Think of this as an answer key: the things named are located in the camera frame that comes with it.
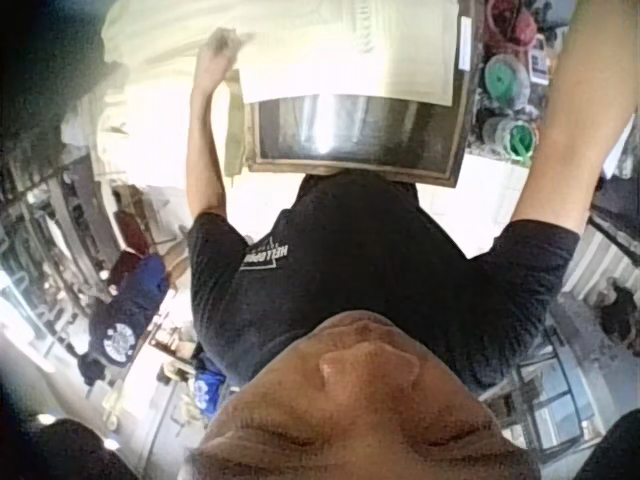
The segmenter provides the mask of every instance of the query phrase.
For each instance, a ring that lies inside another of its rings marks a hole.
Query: person in background
[[[596,310],[602,331],[613,343],[631,350],[638,335],[638,306],[633,292],[618,285],[614,278],[609,278],[598,300]]]
[[[137,219],[122,209],[118,192],[113,193],[118,203],[115,215],[127,249],[120,253],[106,280],[112,300],[97,300],[89,319],[89,349],[78,360],[80,371],[86,372],[83,376],[87,385],[102,378],[100,359],[120,368],[131,363],[140,338],[169,289],[177,290],[176,282],[189,269],[186,239],[177,241],[163,256],[150,253]]]
[[[636,108],[638,35],[637,0],[579,2],[511,223],[467,259],[412,188],[354,171],[305,180],[247,245],[211,133],[240,42],[215,32],[191,94],[192,306],[205,352],[242,388],[181,478],[539,478],[477,396],[526,355],[560,291]]]

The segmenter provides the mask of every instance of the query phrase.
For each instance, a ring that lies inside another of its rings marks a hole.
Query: hand
[[[233,68],[243,43],[235,30],[216,29],[198,51],[193,92],[212,95]]]

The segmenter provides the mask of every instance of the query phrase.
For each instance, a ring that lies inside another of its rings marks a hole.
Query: ceiling light
[[[120,444],[116,442],[113,438],[105,438],[104,448],[106,448],[107,450],[117,450],[120,448]]]
[[[57,418],[48,413],[41,413],[40,415],[36,415],[36,420],[38,420],[38,423],[41,423],[42,425],[51,425],[57,420]]]

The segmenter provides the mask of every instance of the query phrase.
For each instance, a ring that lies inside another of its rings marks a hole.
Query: black t-shirt
[[[195,328],[206,353],[243,384],[332,315],[370,310],[481,392],[538,335],[578,239],[513,222],[491,251],[468,260],[407,189],[345,172],[299,196],[252,246],[221,216],[195,220]]]

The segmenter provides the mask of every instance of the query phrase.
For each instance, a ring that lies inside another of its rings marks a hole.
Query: logo
[[[107,338],[103,340],[104,349],[116,362],[124,363],[133,355],[136,336],[133,330],[123,323],[116,323],[107,330]]]
[[[240,270],[269,270],[278,266],[278,260],[289,254],[289,245],[273,243],[273,238],[253,248],[242,261]]]

